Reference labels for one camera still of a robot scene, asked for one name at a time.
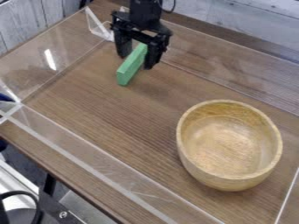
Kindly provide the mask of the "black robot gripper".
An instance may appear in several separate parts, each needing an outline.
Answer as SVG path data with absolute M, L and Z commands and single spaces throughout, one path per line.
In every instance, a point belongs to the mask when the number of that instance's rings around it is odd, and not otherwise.
M 116 53 L 124 58 L 132 52 L 132 40 L 147 45 L 144 56 L 144 69 L 150 70 L 159 63 L 163 53 L 167 51 L 170 38 L 174 32 L 160 22 L 160 19 L 133 20 L 129 12 L 113 11 L 111 31 L 115 36 Z

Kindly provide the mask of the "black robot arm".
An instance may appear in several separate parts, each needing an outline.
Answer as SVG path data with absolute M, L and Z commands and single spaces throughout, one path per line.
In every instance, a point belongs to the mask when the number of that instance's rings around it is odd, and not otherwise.
M 111 12 L 111 30 L 116 53 L 124 58 L 132 52 L 132 40 L 147 45 L 144 68 L 152 69 L 167 51 L 174 32 L 160 22 L 163 0 L 129 0 L 129 11 Z

